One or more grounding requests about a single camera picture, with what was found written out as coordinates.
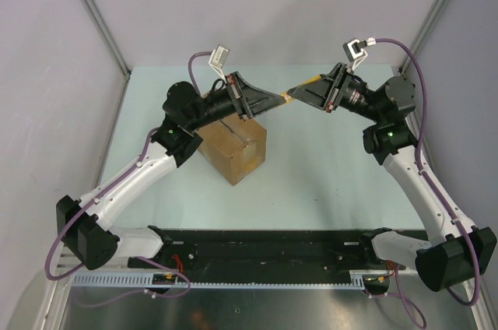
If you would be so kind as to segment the yellow utility knife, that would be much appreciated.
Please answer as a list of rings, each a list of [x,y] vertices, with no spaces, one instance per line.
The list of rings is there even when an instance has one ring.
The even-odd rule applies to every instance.
[[[315,77],[308,79],[297,86],[291,87],[287,91],[281,93],[280,96],[284,98],[286,104],[289,104],[294,100],[294,97],[292,97],[290,95],[291,90],[296,89],[296,88],[301,87],[301,86],[308,85],[308,84],[313,83],[315,81],[318,81],[320,78],[321,78],[321,75],[316,75]]]

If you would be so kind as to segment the brown cardboard express box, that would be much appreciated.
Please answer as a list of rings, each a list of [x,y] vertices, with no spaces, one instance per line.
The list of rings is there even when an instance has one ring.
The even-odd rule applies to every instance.
[[[233,186],[265,162],[267,130],[256,120],[232,114],[200,128],[198,151]]]

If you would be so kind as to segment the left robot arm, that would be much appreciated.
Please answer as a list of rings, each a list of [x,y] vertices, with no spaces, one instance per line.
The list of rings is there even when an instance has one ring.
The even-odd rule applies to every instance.
[[[110,180],[75,200],[66,195],[56,205],[61,242],[80,265],[95,270],[112,258],[146,258],[161,268],[172,249],[155,230],[119,228],[118,216],[149,186],[182,166],[202,143],[198,130],[233,114],[254,118],[286,103],[282,94],[261,90],[238,72],[217,79],[204,96],[181,81],[167,90],[165,118],[146,137],[142,151]]]

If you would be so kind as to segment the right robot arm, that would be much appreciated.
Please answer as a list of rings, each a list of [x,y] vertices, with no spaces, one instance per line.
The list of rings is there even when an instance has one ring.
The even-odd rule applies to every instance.
[[[373,121],[363,131],[363,147],[396,180],[421,219],[426,240],[388,228],[365,233],[360,262],[376,269],[386,260],[415,269],[432,291],[448,290],[485,271],[496,247],[496,235],[479,229],[451,199],[405,118],[415,109],[415,87],[393,76],[376,90],[357,79],[343,63],[328,74],[289,90],[289,95],[330,113],[338,107]]]

